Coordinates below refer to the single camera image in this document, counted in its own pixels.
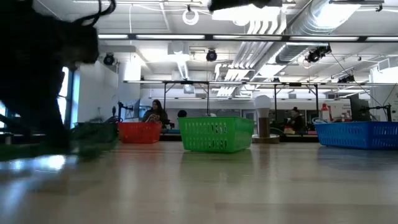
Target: dark hair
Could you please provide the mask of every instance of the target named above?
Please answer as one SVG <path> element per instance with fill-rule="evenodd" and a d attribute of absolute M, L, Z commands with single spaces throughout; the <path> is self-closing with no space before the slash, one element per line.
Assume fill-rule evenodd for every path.
<path fill-rule="evenodd" d="M 180 110 L 177 114 L 179 118 L 184 118 L 187 116 L 187 112 L 185 110 Z"/>
<path fill-rule="evenodd" d="M 157 105 L 157 110 L 155 110 L 154 108 L 152 108 L 152 111 L 157 112 L 158 114 L 163 113 L 163 108 L 162 108 L 162 103 L 159 100 L 154 100 L 152 103 L 156 103 Z"/>

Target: green basket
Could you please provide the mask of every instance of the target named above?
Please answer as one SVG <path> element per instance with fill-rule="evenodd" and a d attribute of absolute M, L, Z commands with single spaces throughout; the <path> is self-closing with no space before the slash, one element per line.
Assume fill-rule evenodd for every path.
<path fill-rule="evenodd" d="M 239 117 L 179 118 L 185 150 L 236 152 L 251 145 L 254 121 Z"/>

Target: red basket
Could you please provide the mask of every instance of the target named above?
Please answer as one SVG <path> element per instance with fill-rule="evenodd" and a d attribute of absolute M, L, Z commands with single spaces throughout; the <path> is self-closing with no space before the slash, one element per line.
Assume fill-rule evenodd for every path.
<path fill-rule="evenodd" d="M 119 123 L 119 137 L 122 143 L 152 144 L 160 139 L 162 124 Z"/>

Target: wooden floor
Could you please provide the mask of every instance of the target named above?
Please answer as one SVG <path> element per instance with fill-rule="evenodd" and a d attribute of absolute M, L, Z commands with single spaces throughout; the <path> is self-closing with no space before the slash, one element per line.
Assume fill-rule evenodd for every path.
<path fill-rule="evenodd" d="M 253 145 L 185 152 L 123 145 L 90 163 L 0 164 L 0 223 L 382 224 L 398 220 L 398 153 Z"/>

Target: blue basket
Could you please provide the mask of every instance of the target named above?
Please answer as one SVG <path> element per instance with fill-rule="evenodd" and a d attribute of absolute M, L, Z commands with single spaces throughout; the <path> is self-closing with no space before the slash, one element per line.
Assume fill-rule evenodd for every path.
<path fill-rule="evenodd" d="M 315 124 L 319 143 L 356 149 L 398 149 L 398 123 L 350 122 Z"/>

